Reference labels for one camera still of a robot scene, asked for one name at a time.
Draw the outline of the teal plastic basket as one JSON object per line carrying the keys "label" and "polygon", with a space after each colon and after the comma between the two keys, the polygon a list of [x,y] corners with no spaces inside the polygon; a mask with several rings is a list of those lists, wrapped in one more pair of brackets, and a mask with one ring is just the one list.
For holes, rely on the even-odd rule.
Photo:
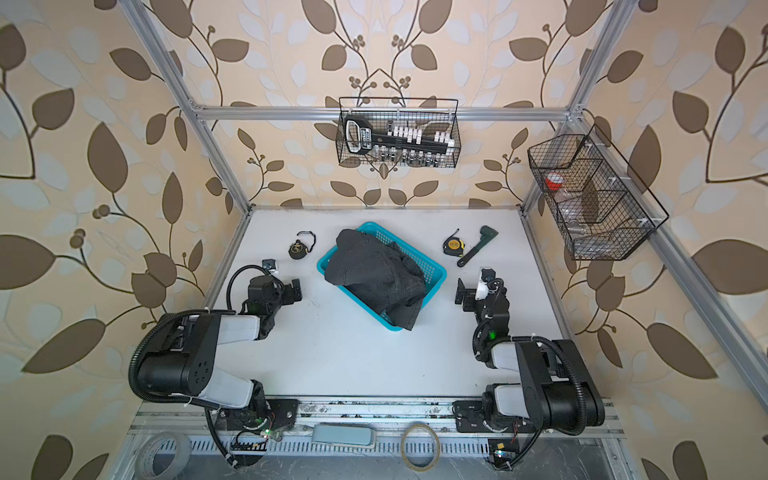
{"label": "teal plastic basket", "polygon": [[[421,311],[424,309],[424,307],[432,300],[432,298],[436,295],[437,291],[439,291],[441,285],[444,283],[444,281],[447,278],[447,271],[446,269],[440,265],[437,261],[431,259],[428,255],[425,253],[419,251],[416,247],[410,245],[406,240],[400,238],[395,233],[391,232],[384,226],[380,225],[377,222],[374,221],[367,221],[362,223],[360,226],[356,228],[346,228],[351,230],[358,230],[361,232],[369,233],[374,235],[377,239],[379,239],[381,242],[385,244],[389,244],[391,242],[396,243],[399,248],[406,253],[409,257],[411,257],[422,269],[425,280],[426,280],[426,286],[427,286],[427,294],[423,300],[422,307],[420,310],[420,313],[418,314],[418,317],[416,319],[416,322],[421,314]],[[317,270],[321,274],[321,276],[325,279],[324,273],[326,270],[326,267],[328,265],[328,262],[330,258],[336,253],[337,246],[336,246],[336,239],[334,245],[325,253],[323,256],[320,257],[320,259],[317,262]],[[395,327],[389,323],[389,318],[382,314],[378,315],[374,311],[372,311],[368,306],[362,303],[359,299],[357,299],[355,296],[353,296],[346,288],[342,286],[335,286],[337,289],[339,289],[346,297],[352,301],[354,304],[356,304],[360,309],[366,312],[366,314],[370,317],[372,317],[376,322],[378,322],[380,325],[382,325],[384,328],[393,331],[403,331],[405,329]]]}

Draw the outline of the dark grey trousers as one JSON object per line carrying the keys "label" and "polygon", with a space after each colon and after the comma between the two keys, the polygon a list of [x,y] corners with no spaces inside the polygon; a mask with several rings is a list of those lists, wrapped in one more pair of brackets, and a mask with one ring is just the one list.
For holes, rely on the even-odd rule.
{"label": "dark grey trousers", "polygon": [[391,325],[412,329],[427,294],[421,267],[396,243],[385,244],[358,230],[342,230],[336,246],[325,280],[346,288],[376,314],[386,315]]}

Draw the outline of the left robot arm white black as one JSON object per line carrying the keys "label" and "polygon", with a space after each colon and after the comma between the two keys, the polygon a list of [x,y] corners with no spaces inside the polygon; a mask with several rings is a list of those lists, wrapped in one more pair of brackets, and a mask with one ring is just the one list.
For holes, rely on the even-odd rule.
{"label": "left robot arm white black", "polygon": [[263,432],[291,427],[299,401],[269,400],[264,386],[216,365],[220,346],[264,340],[284,306],[302,300],[298,279],[285,284],[268,272],[249,282],[241,311],[188,310],[165,314],[136,348],[128,367],[129,386],[145,402],[191,404],[226,428]]}

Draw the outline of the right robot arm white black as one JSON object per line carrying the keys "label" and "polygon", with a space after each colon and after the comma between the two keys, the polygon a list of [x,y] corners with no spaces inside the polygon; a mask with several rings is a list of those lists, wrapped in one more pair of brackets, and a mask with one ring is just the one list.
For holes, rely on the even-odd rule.
{"label": "right robot arm white black", "polygon": [[488,385],[478,400],[454,402],[459,432],[505,433],[523,427],[577,436],[604,423],[604,402],[575,343],[511,335],[507,289],[492,270],[482,273],[475,288],[459,281],[455,303],[475,316],[475,359],[519,378],[516,383]]}

